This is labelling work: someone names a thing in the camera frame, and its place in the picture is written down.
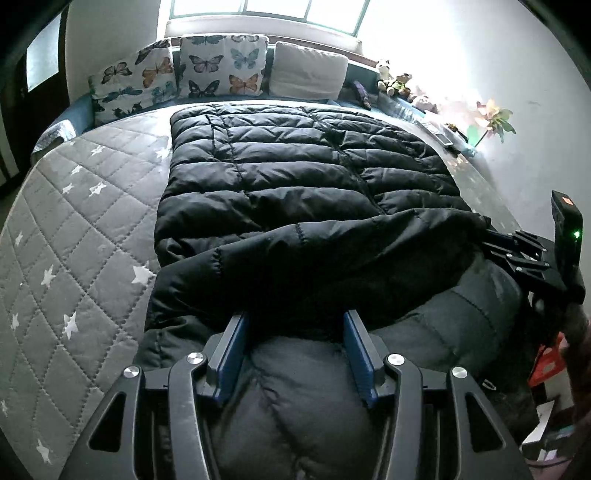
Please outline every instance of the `black bracket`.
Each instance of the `black bracket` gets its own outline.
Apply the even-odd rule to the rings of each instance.
[[[135,365],[126,368],[90,418],[60,480],[153,478],[154,410],[149,396],[157,393],[168,397],[176,478],[214,478],[202,403],[221,407],[232,394],[247,330],[248,317],[239,313],[223,333],[207,341],[203,352],[192,352],[171,368],[148,372]]]
[[[495,480],[531,480],[511,434],[464,368],[446,374],[418,368],[368,333],[355,310],[345,314],[345,348],[368,407],[394,397],[376,480],[475,480],[485,472]],[[427,407],[436,419],[428,428]],[[476,429],[484,439],[475,439]]]

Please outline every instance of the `remote control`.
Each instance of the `remote control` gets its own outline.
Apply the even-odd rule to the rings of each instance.
[[[437,141],[445,148],[453,146],[453,143],[450,142],[447,137],[443,135],[437,128],[435,128],[431,122],[427,122],[426,120],[416,120],[416,123],[423,127],[432,136],[434,136]]]

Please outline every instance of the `gray quilted mattress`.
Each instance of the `gray quilted mattress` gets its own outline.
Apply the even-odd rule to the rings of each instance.
[[[35,480],[58,478],[142,337],[159,270],[153,233],[169,120],[180,108],[105,125],[48,153],[2,230],[0,429]],[[441,156],[469,205],[499,229],[517,228],[467,161]]]

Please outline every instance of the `beige pillow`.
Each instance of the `beige pillow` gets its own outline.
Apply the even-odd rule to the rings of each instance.
[[[269,91],[282,97],[336,100],[348,64],[349,59],[339,53],[277,42]]]

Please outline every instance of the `red bag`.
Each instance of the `red bag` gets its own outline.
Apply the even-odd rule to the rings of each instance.
[[[555,376],[566,368],[566,363],[564,363],[564,360],[558,351],[558,346],[563,339],[564,335],[559,333],[555,346],[540,347],[534,371],[530,376],[530,380],[528,381],[530,388],[545,382],[550,377]]]

